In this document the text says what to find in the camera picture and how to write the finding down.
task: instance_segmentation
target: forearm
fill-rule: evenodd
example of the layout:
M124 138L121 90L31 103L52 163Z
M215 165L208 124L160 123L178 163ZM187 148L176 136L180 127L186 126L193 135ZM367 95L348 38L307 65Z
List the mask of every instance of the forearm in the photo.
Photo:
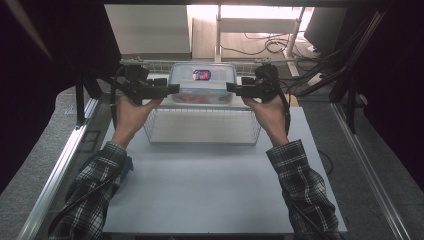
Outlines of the forearm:
M273 147L278 147L289 143L289 139L287 138L283 127L281 127L279 131L275 131L273 129L272 131L267 132L267 134Z
M117 171L125 164L126 151L122 146L108 142L98 155L76 177L69 189L66 205L98 187L113 177L110 184L90 195L86 200L69 211L55 226L50 239L100 239L109 201L119 188L120 177Z
M267 155L283 189L295 239L322 239L295 206L330 239L341 239L335 207L326 197L322 177L310 168L302 142L274 147Z

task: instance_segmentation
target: person's right hand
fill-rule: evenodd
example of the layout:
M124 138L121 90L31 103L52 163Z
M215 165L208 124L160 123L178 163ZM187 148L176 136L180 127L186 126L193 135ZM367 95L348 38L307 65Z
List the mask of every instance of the person's right hand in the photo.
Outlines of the person's right hand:
M277 95L266 103L260 103L253 98L242 97L242 100L253 110L274 147L289 143L285 130L284 105L280 96Z

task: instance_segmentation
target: vertical pole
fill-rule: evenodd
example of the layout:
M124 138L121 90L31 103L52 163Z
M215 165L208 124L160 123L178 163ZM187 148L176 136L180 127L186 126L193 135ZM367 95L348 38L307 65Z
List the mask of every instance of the vertical pole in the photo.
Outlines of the vertical pole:
M218 15L216 17L215 62L221 62L221 5L218 5Z
M352 134L356 134L355 131L355 109L356 109L356 86L355 80L352 76L350 79L350 86L347 95L347 114L346 114L346 124L352 131Z
M83 85L91 98L99 99L102 96L102 89L96 78L93 76L84 76Z
M343 98L343 96L346 94L347 90L349 89L348 82L351 79L350 76L352 74L352 69L355 66L356 62L358 61L359 57L361 56L364 48L367 46L369 40L372 37L372 34L374 33L375 29L380 24L384 15L385 15L385 11L380 13L378 9L374 10L372 19L368 23L366 31L362 34L361 39L356 44L352 54L349 56L349 59L347 60L345 64L346 77L338 80L330 92L329 97L332 102L340 101Z
M77 125L76 129L79 129L85 121L84 116L84 80L81 73L77 75L77 81L75 85L76 100L77 100Z
M293 47L296 42L297 34L299 33L300 24L302 23L303 13L305 12L305 7L302 7L300 10L299 18L297 18L294 22L293 32L291 33L289 43L287 45L287 49L284 50L285 58L293 58ZM299 72L297 71L297 67L293 62L287 62L290 73L292 77L299 77Z

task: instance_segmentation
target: aluminum rail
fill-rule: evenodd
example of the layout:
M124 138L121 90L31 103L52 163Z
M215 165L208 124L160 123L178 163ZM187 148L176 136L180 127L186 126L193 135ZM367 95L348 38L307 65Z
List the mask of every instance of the aluminum rail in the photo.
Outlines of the aluminum rail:
M46 216L56 192L59 189L69 163L74 156L77 146L86 131L87 124L90 121L97 104L98 100L90 99L88 101L87 106L85 107L85 122L80 128L74 129L69 137L68 142L66 143L49 179L47 180L46 185L44 185L44 188L17 239L32 240L36 237L38 230L44 221L44 217Z
M287 7L358 7L378 6L385 0L74 0L70 3L125 5L260 5Z
M340 104L332 103L331 107L333 108L334 113L340 123L340 126L343 132L346 135L346 138L352 147L352 150L358 159L359 165L362 168L362 171L365 174L365 177L373 191L378 204L380 205L383 214L386 217L387 222L389 223L390 228L393 231L396 239L406 240L411 239L399 212L396 209L396 206L393 204L389 195L387 194L383 184L377 176L377 173L374 170L370 160L368 159L367 154L365 153L359 139L356 135L352 134L349 130L349 127L346 124L346 116Z

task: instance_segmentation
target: hand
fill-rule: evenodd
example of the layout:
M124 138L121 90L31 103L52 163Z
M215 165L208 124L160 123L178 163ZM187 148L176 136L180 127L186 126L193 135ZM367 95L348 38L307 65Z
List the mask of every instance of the hand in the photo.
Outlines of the hand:
M118 100L116 111L116 129L112 142L127 147L135 133L143 127L149 113L159 106L161 99L152 99L146 105L137 106L127 96Z
M242 97L242 100L253 110L274 147L289 143L285 129L284 105L280 96L277 95L266 103L259 103L253 98Z

